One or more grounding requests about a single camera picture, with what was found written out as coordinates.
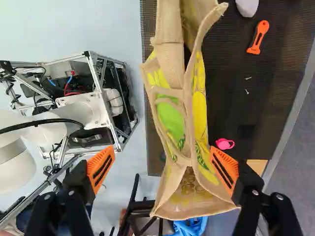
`aluminum frame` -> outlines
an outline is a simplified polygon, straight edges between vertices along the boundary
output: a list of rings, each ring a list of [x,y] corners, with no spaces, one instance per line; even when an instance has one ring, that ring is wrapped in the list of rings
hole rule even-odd
[[[115,141],[115,144],[114,144],[115,153],[122,152],[124,147],[126,146],[127,142],[129,141],[130,136],[133,134],[134,130],[138,126],[139,119],[138,119],[138,116],[137,116],[137,112],[135,110],[135,118],[134,118],[134,121],[132,121],[132,122],[130,122],[130,119],[129,119],[129,116],[128,116],[128,121],[129,121],[129,125],[130,125],[130,128],[131,128],[131,133],[129,135],[125,134],[123,131],[121,131],[118,128],[116,128],[115,125],[114,125],[114,122],[113,122],[113,118],[111,116],[110,108],[106,104],[106,96],[105,96],[105,93],[104,93],[104,91],[102,89],[102,85],[103,85],[103,82],[105,80],[105,69],[108,66],[108,62],[112,61],[113,65],[115,67],[115,74],[113,76],[114,76],[114,79],[118,80],[118,82],[119,82],[119,77],[118,77],[118,73],[117,73],[117,68],[118,67],[122,67],[124,72],[125,72],[125,74],[126,74],[126,79],[127,79],[127,84],[128,84],[129,94],[130,94],[129,95],[129,100],[130,100],[130,103],[133,106],[133,108],[135,108],[134,99],[133,99],[133,95],[132,95],[132,83],[131,83],[130,76],[129,76],[127,68],[126,68],[126,64],[124,62],[119,61],[119,60],[115,60],[115,59],[112,59],[112,58],[109,58],[109,57],[105,57],[105,56],[102,56],[102,55],[99,55],[99,54],[97,54],[97,53],[95,53],[93,51],[85,51],[85,52],[74,54],[74,55],[69,56],[69,57],[65,57],[63,59],[58,59],[58,60],[54,60],[54,61],[50,61],[50,62],[11,61],[11,65],[13,67],[16,67],[16,66],[20,66],[20,67],[21,66],[49,66],[49,65],[60,63],[60,62],[65,62],[65,61],[70,61],[70,60],[78,60],[78,59],[82,59],[83,61],[87,62],[88,65],[89,65],[89,68],[90,68],[90,71],[91,71],[91,75],[92,75],[92,78],[93,78],[93,81],[94,81],[94,84],[95,84],[95,90],[94,91],[100,92],[100,94],[102,96],[102,99],[104,101],[104,104],[106,106],[107,116],[108,116],[108,120],[109,120],[109,125],[106,125],[106,126],[112,132],[112,135],[113,135],[113,138],[114,138],[114,141]],[[101,78],[99,78],[99,76],[98,76],[98,74],[96,72],[96,69],[95,69],[95,65],[96,65],[96,62],[97,62],[98,59],[104,60],[103,61],[103,67],[101,69]],[[45,98],[50,100],[50,101],[44,101],[44,102],[38,103],[37,106],[47,106],[47,105],[52,105],[52,104],[55,103],[54,101],[51,100],[51,98],[49,97],[48,93],[45,90],[43,90],[42,88],[34,85],[33,83],[29,83],[27,81],[27,79],[23,75],[17,73],[14,76],[14,78],[17,79],[18,81],[20,81],[21,83],[25,84],[26,86],[28,86],[30,89],[36,91],[37,93],[41,94],[42,96],[44,96]],[[12,99],[14,99],[16,97],[13,89],[10,90],[10,94],[9,95],[11,96]],[[125,102],[125,99],[124,99],[123,96],[122,96],[122,99],[123,99],[124,110],[128,114],[128,111],[126,109],[126,102]],[[30,109],[30,108],[34,108],[34,107],[35,107],[35,105],[25,105],[25,104],[21,104],[21,103],[16,103],[15,104],[16,110],[20,114],[22,114],[24,116],[26,115],[24,110]],[[124,143],[120,143],[118,134],[122,135],[122,136],[124,136],[126,138]],[[68,149],[66,152],[62,151],[62,156],[61,157],[59,157],[60,151],[56,151],[55,152],[55,159],[63,160],[63,158],[72,157],[74,154],[78,154],[78,153],[83,153],[85,155],[94,155],[94,154],[97,154],[102,149],[104,149],[106,146],[97,146],[97,147],[98,148],[94,148],[94,149],[71,148],[71,149]],[[42,149],[42,147],[38,147],[38,150],[39,150],[40,154],[42,155],[42,157],[44,159],[50,158],[48,151],[45,151],[44,149]]]

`pink object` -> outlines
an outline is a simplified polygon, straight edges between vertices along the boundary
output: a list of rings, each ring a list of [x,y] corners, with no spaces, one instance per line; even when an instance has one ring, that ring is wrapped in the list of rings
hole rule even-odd
[[[227,140],[227,139],[218,139],[216,140],[216,144],[218,148],[221,150],[231,149],[235,146],[235,143],[233,140]]]

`burlap tote bag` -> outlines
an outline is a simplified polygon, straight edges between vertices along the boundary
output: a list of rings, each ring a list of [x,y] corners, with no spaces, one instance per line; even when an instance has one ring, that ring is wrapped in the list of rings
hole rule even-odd
[[[201,43],[223,15],[216,0],[158,0],[154,51],[141,71],[166,163],[151,216],[181,220],[236,206],[209,161]],[[184,41],[191,51],[185,70]]]

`orange utility knife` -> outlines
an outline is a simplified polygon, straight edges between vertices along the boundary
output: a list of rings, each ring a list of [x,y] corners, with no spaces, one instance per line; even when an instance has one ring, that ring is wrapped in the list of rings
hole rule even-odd
[[[258,23],[257,27],[256,27],[256,35],[253,41],[253,44],[250,48],[248,48],[246,50],[247,53],[251,53],[251,54],[256,54],[259,55],[260,54],[260,44],[261,41],[265,35],[265,33],[268,31],[269,29],[269,23],[266,20],[263,20],[261,22]]]

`black mesh mat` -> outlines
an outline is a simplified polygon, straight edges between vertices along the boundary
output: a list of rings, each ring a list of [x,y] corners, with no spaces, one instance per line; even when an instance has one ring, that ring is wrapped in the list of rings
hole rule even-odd
[[[140,20],[142,39],[142,61],[148,58],[153,50],[150,38],[156,30],[157,0],[140,0]],[[159,139],[146,92],[144,91],[146,135],[147,135],[147,168],[148,175],[160,176],[165,165],[165,155]]]
[[[242,17],[235,0],[227,2],[202,45],[209,143],[231,139],[235,147],[226,153],[232,157],[270,159],[303,79],[315,34],[315,2],[263,0],[253,18]],[[270,27],[260,55],[248,54],[261,20]]]

